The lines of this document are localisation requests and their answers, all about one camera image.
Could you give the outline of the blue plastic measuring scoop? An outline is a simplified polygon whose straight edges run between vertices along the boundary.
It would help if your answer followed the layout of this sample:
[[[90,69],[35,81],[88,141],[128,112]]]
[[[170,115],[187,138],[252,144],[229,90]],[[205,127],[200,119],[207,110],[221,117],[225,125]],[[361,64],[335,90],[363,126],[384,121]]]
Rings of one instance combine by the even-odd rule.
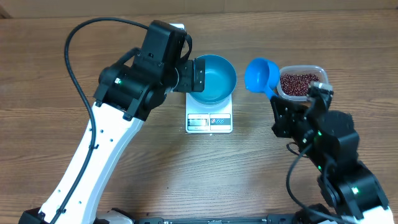
[[[244,83],[247,90],[253,93],[264,93],[269,100],[277,96],[274,93],[279,82],[279,67],[265,58],[255,58],[247,66]]]

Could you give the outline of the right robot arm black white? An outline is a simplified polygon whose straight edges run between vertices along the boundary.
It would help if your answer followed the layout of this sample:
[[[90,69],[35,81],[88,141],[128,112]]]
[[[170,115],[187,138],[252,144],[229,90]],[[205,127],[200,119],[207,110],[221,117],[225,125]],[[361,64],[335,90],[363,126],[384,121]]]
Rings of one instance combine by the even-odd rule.
[[[329,109],[333,95],[311,95],[310,106],[272,96],[274,134],[291,138],[298,158],[309,158],[319,170],[318,185],[330,213],[322,204],[302,209],[292,223],[393,223],[389,201],[376,176],[358,159],[359,134],[350,114]]]

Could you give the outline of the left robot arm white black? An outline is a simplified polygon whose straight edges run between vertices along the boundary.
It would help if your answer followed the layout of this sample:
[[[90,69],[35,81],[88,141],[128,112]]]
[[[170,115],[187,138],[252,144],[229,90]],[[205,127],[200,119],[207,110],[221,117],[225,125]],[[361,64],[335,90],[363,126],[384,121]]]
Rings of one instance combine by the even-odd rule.
[[[183,24],[155,20],[145,30],[141,47],[101,72],[95,102],[86,104],[90,120],[61,181],[41,207],[24,211],[19,224],[133,222],[117,208],[97,212],[119,158],[168,93],[205,88],[205,61],[182,50],[192,44]]]

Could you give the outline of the white digital kitchen scale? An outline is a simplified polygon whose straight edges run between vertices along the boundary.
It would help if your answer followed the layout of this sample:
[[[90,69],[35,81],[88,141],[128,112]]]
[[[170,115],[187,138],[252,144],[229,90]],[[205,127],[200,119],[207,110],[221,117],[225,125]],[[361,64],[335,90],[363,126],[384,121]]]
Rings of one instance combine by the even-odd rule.
[[[190,134],[229,134],[233,132],[232,96],[207,105],[186,94],[185,130]]]

